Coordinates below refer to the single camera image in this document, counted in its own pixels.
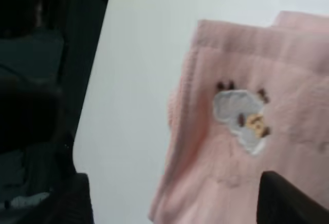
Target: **embroidered patch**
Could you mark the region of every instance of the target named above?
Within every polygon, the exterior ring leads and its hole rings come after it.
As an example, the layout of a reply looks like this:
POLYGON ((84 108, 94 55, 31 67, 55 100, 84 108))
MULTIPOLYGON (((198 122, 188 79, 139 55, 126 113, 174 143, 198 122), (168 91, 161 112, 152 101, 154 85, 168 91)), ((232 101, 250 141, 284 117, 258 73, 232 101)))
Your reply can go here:
POLYGON ((219 91, 213 100, 215 119, 225 123, 239 144, 252 155, 262 150, 270 132, 263 117, 268 98, 265 101, 263 96, 266 96, 263 90, 254 95, 247 90, 233 89, 219 91))

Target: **pink towel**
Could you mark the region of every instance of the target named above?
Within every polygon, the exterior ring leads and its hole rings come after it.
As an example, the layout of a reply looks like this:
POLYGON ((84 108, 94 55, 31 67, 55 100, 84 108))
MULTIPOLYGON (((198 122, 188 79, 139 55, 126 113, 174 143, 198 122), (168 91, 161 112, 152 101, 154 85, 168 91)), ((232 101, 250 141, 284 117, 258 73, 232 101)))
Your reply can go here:
MULTIPOLYGON (((290 22, 284 27, 299 29, 290 22)), ((329 42, 320 36, 200 22, 173 102, 167 167, 151 220, 254 224, 260 175, 266 170, 283 175, 328 208, 327 59, 329 42), (218 92, 219 82, 233 82, 241 91, 218 92), (269 102, 258 105, 259 90, 266 91, 269 102), (225 97, 233 98, 225 109, 233 112, 245 108, 236 100, 251 100, 270 134, 250 144, 248 133, 220 109, 221 103, 227 105, 225 97)), ((244 114, 250 124, 251 116, 244 114)))

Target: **pink cloth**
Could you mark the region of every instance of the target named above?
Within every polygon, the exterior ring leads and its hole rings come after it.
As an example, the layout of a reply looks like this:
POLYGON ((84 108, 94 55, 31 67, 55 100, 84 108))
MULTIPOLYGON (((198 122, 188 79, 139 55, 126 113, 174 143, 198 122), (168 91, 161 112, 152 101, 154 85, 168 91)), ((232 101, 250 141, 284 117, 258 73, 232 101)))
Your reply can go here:
POLYGON ((199 23, 171 102, 171 144, 150 211, 154 223, 254 224, 267 170, 329 208, 329 41, 293 31, 323 32, 311 15, 291 17, 283 12, 276 23, 289 30, 199 23), (253 93, 264 88, 270 98, 264 119, 272 132, 257 156, 214 119, 216 85, 230 80, 253 93))

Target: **white surface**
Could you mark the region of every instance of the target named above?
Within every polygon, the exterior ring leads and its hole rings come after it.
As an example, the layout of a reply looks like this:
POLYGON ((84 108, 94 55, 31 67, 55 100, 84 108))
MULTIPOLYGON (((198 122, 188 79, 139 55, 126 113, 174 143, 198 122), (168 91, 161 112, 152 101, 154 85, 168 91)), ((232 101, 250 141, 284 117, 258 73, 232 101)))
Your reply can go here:
POLYGON ((329 0, 109 0, 74 148, 96 224, 149 223, 169 140, 167 99, 200 18, 267 26, 329 0))

